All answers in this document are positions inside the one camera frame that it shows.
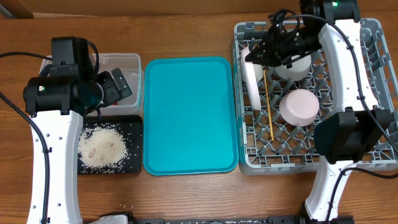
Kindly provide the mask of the pink bowl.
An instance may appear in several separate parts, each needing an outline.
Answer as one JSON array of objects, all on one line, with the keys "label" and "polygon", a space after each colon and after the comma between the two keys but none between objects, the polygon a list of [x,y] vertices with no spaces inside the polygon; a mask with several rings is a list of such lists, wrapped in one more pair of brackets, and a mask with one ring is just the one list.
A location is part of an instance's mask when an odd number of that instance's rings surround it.
[{"label": "pink bowl", "polygon": [[281,99],[279,111],[289,124],[308,126],[317,117],[319,107],[318,98],[311,91],[299,89]]}]

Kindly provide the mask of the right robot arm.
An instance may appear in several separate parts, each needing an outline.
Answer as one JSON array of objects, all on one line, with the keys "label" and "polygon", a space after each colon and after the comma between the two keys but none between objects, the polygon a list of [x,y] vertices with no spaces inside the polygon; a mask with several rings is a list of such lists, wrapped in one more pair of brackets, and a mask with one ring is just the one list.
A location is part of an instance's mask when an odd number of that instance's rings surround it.
[{"label": "right robot arm", "polygon": [[300,14],[281,9],[244,61],[266,67],[292,65],[323,50],[333,90],[333,114],[313,133],[320,164],[302,205],[301,223],[353,223],[338,215],[350,174],[380,138],[394,116],[381,109],[371,90],[361,50],[360,11],[356,1],[300,1]]}]

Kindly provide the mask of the wooden chopstick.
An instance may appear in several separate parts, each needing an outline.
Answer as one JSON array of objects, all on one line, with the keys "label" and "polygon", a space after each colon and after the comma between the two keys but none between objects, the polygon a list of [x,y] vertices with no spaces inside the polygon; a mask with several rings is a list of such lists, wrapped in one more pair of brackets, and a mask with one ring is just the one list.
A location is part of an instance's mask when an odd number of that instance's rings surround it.
[{"label": "wooden chopstick", "polygon": [[271,141],[274,141],[271,106],[270,106],[269,91],[268,91],[268,86],[267,86],[267,77],[266,77],[265,70],[263,70],[263,78],[264,78],[264,86],[265,86],[265,92],[266,92],[265,96],[266,96],[266,103],[267,103],[267,114],[268,114],[268,120],[269,120],[270,137],[271,137]]}]

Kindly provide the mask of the pink plate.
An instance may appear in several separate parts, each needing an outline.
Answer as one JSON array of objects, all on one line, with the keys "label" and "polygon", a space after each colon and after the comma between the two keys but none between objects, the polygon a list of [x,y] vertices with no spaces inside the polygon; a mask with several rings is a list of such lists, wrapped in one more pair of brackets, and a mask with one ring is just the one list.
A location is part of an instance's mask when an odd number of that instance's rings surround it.
[{"label": "pink plate", "polygon": [[261,99],[260,99],[260,94],[259,94],[259,89],[258,89],[258,82],[256,81],[255,77],[247,77],[245,78],[245,72],[244,72],[244,63],[245,61],[245,56],[250,52],[249,47],[245,47],[241,51],[241,72],[242,72],[242,80],[246,82],[246,86],[248,88],[248,94],[249,94],[249,100],[252,106],[253,110],[260,111],[261,110]]}]

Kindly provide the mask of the white rice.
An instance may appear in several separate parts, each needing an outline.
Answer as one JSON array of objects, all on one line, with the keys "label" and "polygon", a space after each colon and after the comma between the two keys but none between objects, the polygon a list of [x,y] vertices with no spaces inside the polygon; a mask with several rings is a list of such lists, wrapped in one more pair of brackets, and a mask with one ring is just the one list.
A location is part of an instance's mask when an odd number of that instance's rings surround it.
[{"label": "white rice", "polygon": [[[130,158],[127,139],[115,124],[95,124],[83,128],[78,145],[78,161],[82,174],[115,174],[123,171],[125,160]],[[89,152],[96,149],[92,158]]]}]

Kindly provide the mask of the pale green cup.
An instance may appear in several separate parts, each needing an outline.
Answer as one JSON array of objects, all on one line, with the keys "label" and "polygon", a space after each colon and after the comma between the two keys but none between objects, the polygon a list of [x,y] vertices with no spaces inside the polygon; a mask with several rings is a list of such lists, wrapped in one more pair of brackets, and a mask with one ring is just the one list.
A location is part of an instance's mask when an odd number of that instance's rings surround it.
[{"label": "pale green cup", "polygon": [[255,77],[257,82],[263,79],[263,69],[261,65],[254,64],[252,62],[245,62],[244,66],[245,78]]}]

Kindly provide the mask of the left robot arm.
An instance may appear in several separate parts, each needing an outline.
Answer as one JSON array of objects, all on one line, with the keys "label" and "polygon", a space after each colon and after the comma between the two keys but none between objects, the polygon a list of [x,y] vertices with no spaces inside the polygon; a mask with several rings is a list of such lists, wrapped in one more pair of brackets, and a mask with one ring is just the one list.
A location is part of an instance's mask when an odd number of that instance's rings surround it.
[{"label": "left robot arm", "polygon": [[131,96],[120,69],[99,71],[94,43],[54,37],[50,64],[24,88],[34,162],[28,223],[82,223],[78,205],[78,142],[83,118]]}]

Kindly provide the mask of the grey bowl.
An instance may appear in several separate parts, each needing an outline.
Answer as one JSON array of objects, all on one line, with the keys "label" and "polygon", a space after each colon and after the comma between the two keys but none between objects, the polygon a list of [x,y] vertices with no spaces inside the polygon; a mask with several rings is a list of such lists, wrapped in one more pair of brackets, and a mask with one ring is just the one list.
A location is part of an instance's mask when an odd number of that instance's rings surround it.
[{"label": "grey bowl", "polygon": [[281,65],[276,67],[275,71],[278,76],[285,80],[299,81],[304,79],[309,74],[311,62],[311,56],[308,55],[294,62],[291,68],[287,68],[286,65]]}]

